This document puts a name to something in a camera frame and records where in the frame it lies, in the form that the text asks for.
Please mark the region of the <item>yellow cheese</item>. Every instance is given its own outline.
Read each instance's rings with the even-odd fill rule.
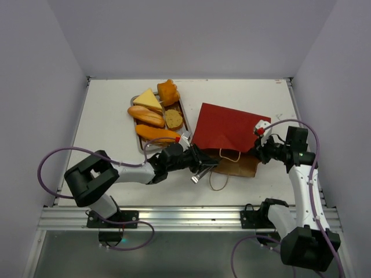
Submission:
[[[155,110],[162,111],[162,106],[158,102],[157,98],[152,92],[152,89],[146,90],[143,94],[138,96],[134,101],[134,104],[136,105],[142,105],[148,108],[152,108]]]

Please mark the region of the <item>tabletop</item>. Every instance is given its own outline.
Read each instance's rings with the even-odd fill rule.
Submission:
[[[297,119],[288,85],[283,79],[174,79],[181,95],[190,129],[196,128],[202,103],[211,103],[268,116],[272,122]],[[132,117],[127,113],[130,100],[149,87],[155,92],[164,80],[91,80],[82,115],[79,120],[74,146],[92,151],[104,149],[112,159],[140,163]],[[273,133],[285,138],[289,125],[283,123]],[[68,168],[87,154],[74,151]],[[230,177],[222,191],[212,191],[209,177],[193,184],[188,169],[169,173],[166,180],[153,185],[135,182],[114,184],[107,193],[120,206],[228,206],[247,203],[260,204],[272,197],[294,204],[294,194],[286,169],[281,162],[259,164],[255,178]],[[214,173],[215,188],[224,185],[226,176]],[[61,193],[71,195],[64,182]],[[59,206],[75,206],[69,199],[61,199]]]

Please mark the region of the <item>wall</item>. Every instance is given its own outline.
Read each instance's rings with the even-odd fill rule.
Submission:
[[[38,162],[70,145],[85,92],[81,71],[44,0],[0,1],[0,277],[21,277],[43,204]],[[51,188],[66,153],[48,163]]]
[[[371,1],[339,0],[294,78],[321,139],[321,184],[337,206],[358,277],[369,277]]]
[[[49,0],[99,78],[279,78],[304,61],[336,0]]]

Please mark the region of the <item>tray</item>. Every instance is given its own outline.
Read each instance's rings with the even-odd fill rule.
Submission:
[[[159,100],[159,102],[161,103],[158,92],[154,92],[154,95]],[[134,96],[130,100],[130,105],[131,106],[134,106],[133,102],[134,102],[135,98],[137,98],[138,96]],[[183,117],[183,127],[179,130],[174,130],[174,131],[179,133],[179,135],[182,135],[182,133],[184,133],[185,131],[189,131],[192,134],[192,131],[190,129],[190,125],[189,125],[187,117],[185,115],[186,113],[184,112],[184,108],[183,108],[183,104],[181,102],[181,99],[179,99],[179,101],[177,101],[176,103],[174,103],[172,105],[169,105],[167,107],[162,107],[162,113],[163,113],[164,118],[165,118],[165,111],[169,110],[169,109],[174,109],[174,110],[177,110],[177,111],[181,112],[182,117]],[[149,123],[145,123],[145,122],[142,122],[141,120],[134,119],[134,126],[136,126],[136,125],[152,126]],[[147,140],[145,140],[144,138],[142,138],[138,134],[136,134],[136,138],[137,138],[137,145],[138,145],[139,152],[143,153],[143,147],[146,144]],[[159,142],[159,143],[155,143],[155,144],[150,144],[147,147],[146,152],[147,153],[160,152],[163,148],[167,147],[168,145],[169,145],[169,143],[166,143],[166,142]]]

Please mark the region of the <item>food item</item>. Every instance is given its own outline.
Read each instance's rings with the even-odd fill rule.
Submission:
[[[165,83],[157,84],[157,91],[162,101],[163,106],[169,106],[179,101],[180,94],[177,91],[177,86],[171,79],[168,79]]]
[[[169,109],[165,111],[165,120],[168,129],[178,130],[183,126],[183,117],[179,111]]]
[[[144,106],[155,112],[160,112],[162,114],[162,106],[158,102],[157,98],[153,94],[152,89],[146,90],[143,94],[138,96],[134,101],[134,104]]]
[[[160,139],[159,142],[174,142],[176,137],[180,137],[179,134],[167,129],[157,129],[155,127],[146,126],[146,125],[137,125],[135,131],[139,136],[147,140],[153,140],[159,137],[171,137],[172,139]]]
[[[150,111],[146,107],[135,105],[128,109],[128,113],[135,119],[149,123],[154,126],[164,127],[165,121],[163,117],[155,112]]]

